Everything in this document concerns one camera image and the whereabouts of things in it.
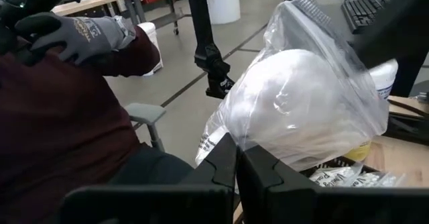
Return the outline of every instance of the glove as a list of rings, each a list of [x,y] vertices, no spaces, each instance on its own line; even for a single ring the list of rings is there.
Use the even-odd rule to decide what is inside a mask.
[[[44,55],[54,46],[64,46],[58,57],[62,61],[74,59],[77,66],[92,56],[123,49],[135,39],[134,28],[120,16],[87,18],[37,13],[18,21],[15,30],[36,39],[30,52]]]

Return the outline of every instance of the white container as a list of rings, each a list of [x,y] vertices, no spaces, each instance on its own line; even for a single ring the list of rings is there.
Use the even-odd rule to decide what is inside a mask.
[[[395,59],[369,70],[378,94],[384,99],[387,99],[390,95],[393,82],[395,82],[396,72],[397,62]]]
[[[240,19],[240,0],[207,0],[212,24],[231,23]]]
[[[151,22],[141,23],[139,24],[139,27],[146,32],[147,36],[149,37],[150,41],[154,43],[158,51],[160,52],[160,47],[158,46],[158,39],[156,38],[156,28],[155,24]],[[163,68],[164,65],[162,64],[161,59],[161,52],[160,52],[160,62],[155,66],[154,69],[152,69],[149,73],[145,74],[145,76],[151,76],[154,74],[155,71]]]

